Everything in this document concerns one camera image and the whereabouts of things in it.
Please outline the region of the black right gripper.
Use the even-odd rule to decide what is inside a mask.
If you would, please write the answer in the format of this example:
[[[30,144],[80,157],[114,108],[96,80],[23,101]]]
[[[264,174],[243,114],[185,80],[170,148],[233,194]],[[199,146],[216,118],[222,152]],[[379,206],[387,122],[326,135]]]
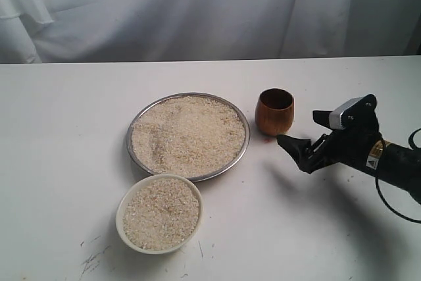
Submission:
[[[361,170],[365,167],[371,147],[380,139],[376,106],[375,95],[362,97],[351,111],[353,120],[344,130],[330,129],[336,128],[335,116],[331,111],[313,110],[313,121],[330,129],[332,132],[329,135],[321,136],[312,145],[310,139],[279,134],[276,136],[277,143],[306,173],[313,173],[335,163]]]

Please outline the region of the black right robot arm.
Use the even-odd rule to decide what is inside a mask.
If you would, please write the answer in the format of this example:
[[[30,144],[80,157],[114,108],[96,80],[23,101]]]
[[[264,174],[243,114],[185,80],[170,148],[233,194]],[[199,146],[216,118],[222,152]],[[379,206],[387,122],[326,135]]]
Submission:
[[[300,170],[312,173],[341,163],[369,174],[420,201],[420,148],[385,141],[375,113],[376,96],[353,98],[332,111],[314,110],[313,121],[330,129],[315,142],[280,134],[278,145]]]

